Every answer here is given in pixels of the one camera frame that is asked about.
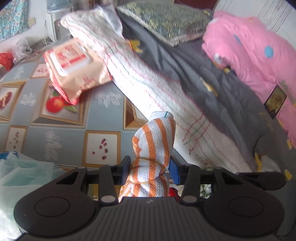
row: green pillow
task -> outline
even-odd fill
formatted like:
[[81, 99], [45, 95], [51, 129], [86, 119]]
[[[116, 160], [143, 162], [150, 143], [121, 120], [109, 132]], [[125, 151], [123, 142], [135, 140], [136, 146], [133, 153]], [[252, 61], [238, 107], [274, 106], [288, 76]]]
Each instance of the green pillow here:
[[117, 8], [171, 46], [201, 38], [211, 20], [207, 11], [181, 4], [131, 2]]

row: rolled towel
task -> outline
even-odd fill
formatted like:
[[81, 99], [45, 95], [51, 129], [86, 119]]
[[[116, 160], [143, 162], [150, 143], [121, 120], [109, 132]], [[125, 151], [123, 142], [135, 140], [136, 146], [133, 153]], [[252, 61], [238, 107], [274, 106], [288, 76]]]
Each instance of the rolled towel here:
[[120, 189], [119, 201], [128, 197], [168, 196], [169, 183], [164, 176], [170, 163], [176, 125], [168, 111], [153, 112], [147, 124], [132, 139], [136, 158], [125, 185]]

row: white wall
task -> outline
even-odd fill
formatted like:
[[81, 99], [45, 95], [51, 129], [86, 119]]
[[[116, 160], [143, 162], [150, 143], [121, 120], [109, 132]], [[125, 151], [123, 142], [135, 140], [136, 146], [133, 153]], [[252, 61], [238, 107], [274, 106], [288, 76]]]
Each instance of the white wall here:
[[28, 19], [34, 17], [36, 24], [29, 28], [27, 31], [17, 34], [5, 41], [0, 43], [0, 53], [7, 52], [12, 49], [16, 42], [26, 37], [29, 45], [38, 42], [40, 39], [44, 38], [44, 35], [48, 37], [47, 29], [44, 25], [45, 23], [45, 12], [46, 12], [46, 0], [28, 0], [29, 12]]

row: plastic bag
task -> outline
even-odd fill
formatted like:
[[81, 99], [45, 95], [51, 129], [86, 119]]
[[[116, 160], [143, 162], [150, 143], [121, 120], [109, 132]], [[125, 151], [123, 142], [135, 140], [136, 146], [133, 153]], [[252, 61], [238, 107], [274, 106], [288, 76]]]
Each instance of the plastic bag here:
[[3, 65], [7, 71], [13, 67], [13, 56], [11, 53], [0, 53], [0, 64]]
[[29, 56], [32, 53], [32, 51], [33, 50], [28, 45], [27, 40], [25, 38], [20, 39], [19, 41], [17, 41], [12, 51], [13, 63], [18, 63], [23, 58]]
[[14, 151], [0, 153], [0, 158], [0, 240], [11, 241], [21, 235], [13, 217], [16, 203], [66, 171], [52, 162], [18, 159]]

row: pink comforter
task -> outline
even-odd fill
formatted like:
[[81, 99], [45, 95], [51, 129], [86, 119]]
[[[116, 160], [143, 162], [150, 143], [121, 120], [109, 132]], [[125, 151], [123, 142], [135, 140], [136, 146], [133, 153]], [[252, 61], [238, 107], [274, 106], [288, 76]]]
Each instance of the pink comforter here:
[[296, 147], [296, 51], [255, 17], [217, 11], [203, 37], [203, 50], [220, 68], [230, 66], [265, 103], [278, 85], [287, 95], [277, 119]]

